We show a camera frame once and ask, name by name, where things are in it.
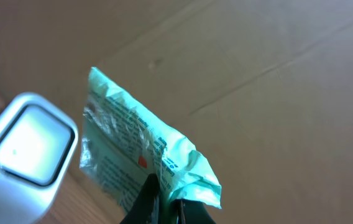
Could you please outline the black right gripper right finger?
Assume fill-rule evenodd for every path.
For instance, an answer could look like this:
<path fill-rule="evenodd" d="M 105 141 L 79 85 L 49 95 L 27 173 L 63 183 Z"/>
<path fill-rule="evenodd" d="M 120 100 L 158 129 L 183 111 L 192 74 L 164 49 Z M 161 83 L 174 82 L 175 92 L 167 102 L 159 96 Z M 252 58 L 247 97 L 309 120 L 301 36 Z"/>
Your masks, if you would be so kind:
<path fill-rule="evenodd" d="M 178 199 L 172 202 L 177 224 L 216 224 L 202 202 Z"/>

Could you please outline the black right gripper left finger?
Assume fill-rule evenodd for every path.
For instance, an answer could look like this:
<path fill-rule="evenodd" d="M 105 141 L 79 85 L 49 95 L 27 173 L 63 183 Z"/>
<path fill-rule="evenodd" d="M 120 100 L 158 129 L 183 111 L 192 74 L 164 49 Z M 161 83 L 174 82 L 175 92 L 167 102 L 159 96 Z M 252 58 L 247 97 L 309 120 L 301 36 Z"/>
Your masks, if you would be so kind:
<path fill-rule="evenodd" d="M 150 174 L 131 210 L 120 224 L 158 224 L 160 213 L 160 184 L 156 174 Z"/>

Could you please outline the teal snack packet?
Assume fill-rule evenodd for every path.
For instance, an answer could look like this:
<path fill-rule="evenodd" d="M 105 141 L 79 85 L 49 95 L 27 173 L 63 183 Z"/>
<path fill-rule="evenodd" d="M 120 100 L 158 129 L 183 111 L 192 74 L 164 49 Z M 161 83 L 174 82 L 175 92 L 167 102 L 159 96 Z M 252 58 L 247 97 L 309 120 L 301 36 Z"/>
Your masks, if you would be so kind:
<path fill-rule="evenodd" d="M 128 213 L 150 174 L 165 206 L 187 199 L 220 208 L 221 184 L 207 158 L 98 68 L 88 76 L 80 169 Z"/>

